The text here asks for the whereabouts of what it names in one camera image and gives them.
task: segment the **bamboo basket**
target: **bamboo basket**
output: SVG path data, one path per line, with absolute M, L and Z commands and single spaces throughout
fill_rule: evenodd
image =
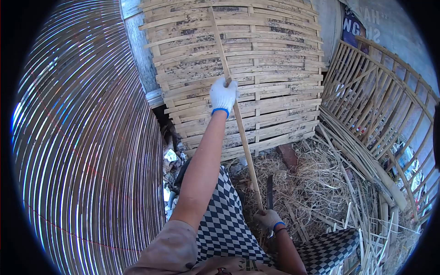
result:
M 314 135 L 325 64 L 318 13 L 310 5 L 295 0 L 146 0 L 140 6 L 145 24 L 139 29 L 147 30 L 145 48 L 154 56 L 165 113 L 182 136 L 186 154 L 194 154 L 209 123 L 209 89 L 225 66 L 239 82 L 238 106 L 252 153 Z M 222 160 L 243 155 L 232 111 Z

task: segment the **blue glove cuff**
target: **blue glove cuff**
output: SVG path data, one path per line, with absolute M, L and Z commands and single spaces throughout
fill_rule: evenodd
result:
M 226 117 L 226 119 L 228 119 L 228 117 L 229 117 L 229 111 L 228 111 L 227 109 L 225 109 L 225 108 L 215 108 L 215 109 L 213 110 L 213 112 L 211 113 L 211 115 L 213 115 L 213 113 L 214 113 L 215 111 L 218 111 L 218 110 L 223 110 L 223 111 L 225 111 L 225 112 L 227 113 L 227 117 Z
M 277 223 L 274 225 L 274 228 L 273 228 L 272 230 L 275 230 L 275 227 L 276 227 L 277 225 L 279 225 L 279 224 L 284 224 L 284 225 L 286 225 L 284 222 L 279 221 L 279 222 L 277 222 Z

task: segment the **wristband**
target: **wristband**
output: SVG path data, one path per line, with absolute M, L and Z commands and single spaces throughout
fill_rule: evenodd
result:
M 287 230 L 286 227 L 280 228 L 280 229 L 278 229 L 278 230 L 274 233 L 274 235 L 276 235 L 278 232 L 280 232 L 280 231 L 283 230 L 283 229 L 286 229 L 286 230 Z
M 211 115 L 213 115 L 213 113 L 214 113 L 215 111 L 218 111 L 218 110 L 223 110 L 223 111 L 225 111 L 226 114 L 227 114 L 226 119 L 229 118 L 229 111 L 228 111 L 227 109 L 225 109 L 225 108 L 215 108 L 215 109 L 213 110 L 213 112 L 211 113 Z
M 279 222 L 277 222 L 275 225 L 274 225 L 274 229 L 273 230 L 275 230 L 275 227 L 277 226 L 277 225 L 279 225 L 279 224 L 283 224 L 283 225 L 286 225 L 284 222 L 282 222 L 282 221 L 279 221 Z

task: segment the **white glove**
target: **white glove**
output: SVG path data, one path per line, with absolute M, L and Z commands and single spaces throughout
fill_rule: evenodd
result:
M 256 214 L 253 216 L 254 219 L 260 222 L 260 224 L 267 229 L 274 230 L 275 225 L 284 224 L 282 219 L 278 216 L 278 213 L 272 209 L 267 209 L 264 211 L 265 215 Z
M 217 110 L 224 110 L 229 117 L 229 112 L 234 106 L 235 99 L 240 96 L 237 92 L 238 82 L 231 81 L 229 86 L 226 88 L 226 79 L 221 77 L 214 82 L 209 91 L 209 96 L 211 97 L 211 102 L 213 104 L 213 112 Z

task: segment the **black and white checkered fabric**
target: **black and white checkered fabric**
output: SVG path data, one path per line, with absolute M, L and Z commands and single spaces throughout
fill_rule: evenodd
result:
M 197 261 L 212 256 L 243 257 L 274 265 L 272 257 L 258 245 L 242 214 L 242 204 L 224 167 L 197 232 Z M 359 232 L 345 229 L 323 234 L 297 247 L 311 275 L 324 275 L 337 267 L 359 245 Z
M 273 265 L 249 230 L 240 198 L 223 166 L 213 197 L 198 227 L 196 241 L 197 261 L 205 261 L 212 256 L 243 257 Z
M 308 274 L 328 274 L 359 245 L 359 232 L 344 229 L 323 234 L 297 247 Z

